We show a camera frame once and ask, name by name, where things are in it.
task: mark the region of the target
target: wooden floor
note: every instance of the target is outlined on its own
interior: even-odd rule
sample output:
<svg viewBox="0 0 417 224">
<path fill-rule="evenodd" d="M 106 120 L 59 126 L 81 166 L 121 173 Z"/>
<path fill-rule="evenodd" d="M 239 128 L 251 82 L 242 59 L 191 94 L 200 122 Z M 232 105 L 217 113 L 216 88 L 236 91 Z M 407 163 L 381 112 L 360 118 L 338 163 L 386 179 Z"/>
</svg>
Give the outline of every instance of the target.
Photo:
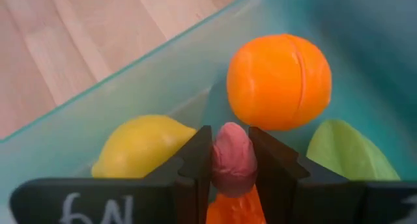
<svg viewBox="0 0 417 224">
<path fill-rule="evenodd" d="M 0 0 L 0 139 L 232 0 Z"/>
</svg>

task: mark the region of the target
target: yellow fruit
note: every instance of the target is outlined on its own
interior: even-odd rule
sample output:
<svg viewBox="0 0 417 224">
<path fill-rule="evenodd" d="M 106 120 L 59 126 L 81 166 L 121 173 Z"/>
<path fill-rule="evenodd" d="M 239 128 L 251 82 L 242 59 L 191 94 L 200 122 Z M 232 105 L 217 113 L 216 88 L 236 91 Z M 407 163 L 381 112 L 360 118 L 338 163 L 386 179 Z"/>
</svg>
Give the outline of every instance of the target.
<svg viewBox="0 0 417 224">
<path fill-rule="evenodd" d="M 162 115 L 145 115 L 119 126 L 93 165 L 95 178 L 143 178 L 172 157 L 196 130 Z"/>
</svg>

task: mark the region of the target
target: orange object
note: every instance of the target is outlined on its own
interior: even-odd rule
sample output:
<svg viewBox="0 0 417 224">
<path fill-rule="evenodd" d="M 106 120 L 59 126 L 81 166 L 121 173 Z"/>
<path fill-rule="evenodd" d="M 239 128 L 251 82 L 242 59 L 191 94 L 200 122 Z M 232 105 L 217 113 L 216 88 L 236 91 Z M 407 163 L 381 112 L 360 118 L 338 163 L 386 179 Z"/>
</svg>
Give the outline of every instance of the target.
<svg viewBox="0 0 417 224">
<path fill-rule="evenodd" d="M 269 35 L 242 46 L 227 73 L 235 115 L 263 130 L 307 124 L 330 103 L 330 67 L 320 50 L 293 35 Z"/>
<path fill-rule="evenodd" d="M 239 197 L 228 198 L 221 193 L 208 206 L 206 224 L 265 224 L 258 192 L 252 190 Z"/>
</svg>

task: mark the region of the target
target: teal plastic container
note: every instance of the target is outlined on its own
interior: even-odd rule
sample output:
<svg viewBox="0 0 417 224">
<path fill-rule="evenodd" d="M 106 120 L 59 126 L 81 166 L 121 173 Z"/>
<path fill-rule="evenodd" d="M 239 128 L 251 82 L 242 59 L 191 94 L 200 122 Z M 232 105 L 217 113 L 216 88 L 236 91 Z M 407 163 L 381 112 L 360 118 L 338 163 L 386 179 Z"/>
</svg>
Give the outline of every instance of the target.
<svg viewBox="0 0 417 224">
<path fill-rule="evenodd" d="M 304 153 L 324 119 L 370 138 L 403 180 L 417 180 L 417 5 L 413 0 L 236 0 L 1 142 L 0 223 L 10 192 L 49 176 L 89 176 L 109 134 L 128 119 L 168 114 L 218 128 L 230 112 L 224 77 L 251 39 L 307 38 L 332 69 L 332 101 L 307 126 L 273 132 Z"/>
</svg>

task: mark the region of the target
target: green object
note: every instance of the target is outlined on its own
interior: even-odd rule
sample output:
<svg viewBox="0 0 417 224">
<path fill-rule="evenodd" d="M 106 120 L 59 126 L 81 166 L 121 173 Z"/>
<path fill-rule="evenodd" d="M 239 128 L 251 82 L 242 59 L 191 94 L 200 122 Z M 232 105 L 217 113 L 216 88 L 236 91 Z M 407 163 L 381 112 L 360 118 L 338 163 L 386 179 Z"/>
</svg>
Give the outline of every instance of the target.
<svg viewBox="0 0 417 224">
<path fill-rule="evenodd" d="M 350 180 L 400 180 L 379 148 L 343 120 L 319 126 L 307 157 Z"/>
</svg>

